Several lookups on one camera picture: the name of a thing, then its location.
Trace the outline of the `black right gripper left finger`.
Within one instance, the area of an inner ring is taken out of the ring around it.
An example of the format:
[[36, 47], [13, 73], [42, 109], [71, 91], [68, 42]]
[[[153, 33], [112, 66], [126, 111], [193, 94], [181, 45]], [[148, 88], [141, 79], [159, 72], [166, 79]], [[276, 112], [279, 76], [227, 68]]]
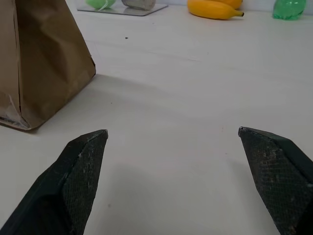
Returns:
[[33, 183], [2, 235], [82, 235], [96, 196], [106, 129], [70, 141]]

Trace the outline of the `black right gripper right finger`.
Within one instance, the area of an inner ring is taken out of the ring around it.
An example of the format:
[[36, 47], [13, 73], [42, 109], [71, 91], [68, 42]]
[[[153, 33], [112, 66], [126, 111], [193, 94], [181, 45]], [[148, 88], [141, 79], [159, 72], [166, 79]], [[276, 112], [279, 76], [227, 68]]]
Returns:
[[282, 235], [313, 233], [313, 162], [291, 140], [240, 127], [250, 171], [277, 230]]

